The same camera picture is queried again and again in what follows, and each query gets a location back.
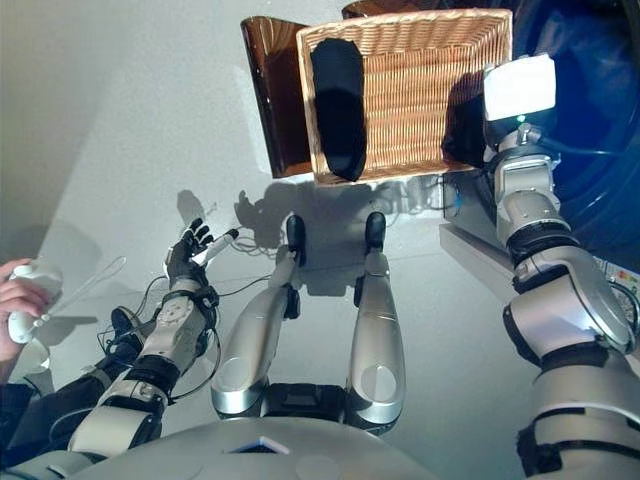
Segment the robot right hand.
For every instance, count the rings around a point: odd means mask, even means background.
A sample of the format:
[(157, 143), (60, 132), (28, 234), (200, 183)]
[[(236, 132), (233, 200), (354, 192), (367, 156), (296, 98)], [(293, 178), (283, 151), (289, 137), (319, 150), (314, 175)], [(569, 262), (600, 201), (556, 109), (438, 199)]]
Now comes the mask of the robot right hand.
[(525, 56), (488, 69), (483, 78), (483, 133), (497, 146), (523, 123), (548, 128), (555, 123), (556, 68), (546, 53)]

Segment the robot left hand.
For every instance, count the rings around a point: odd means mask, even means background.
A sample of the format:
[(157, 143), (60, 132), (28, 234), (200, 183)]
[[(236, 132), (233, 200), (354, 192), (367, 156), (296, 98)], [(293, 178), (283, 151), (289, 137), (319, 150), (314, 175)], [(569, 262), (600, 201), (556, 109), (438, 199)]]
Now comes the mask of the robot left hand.
[(164, 271), (173, 288), (177, 283), (192, 281), (199, 287), (209, 285), (206, 270), (210, 262), (239, 236), (232, 228), (214, 237), (202, 218), (193, 220), (179, 240), (169, 248), (164, 261)]

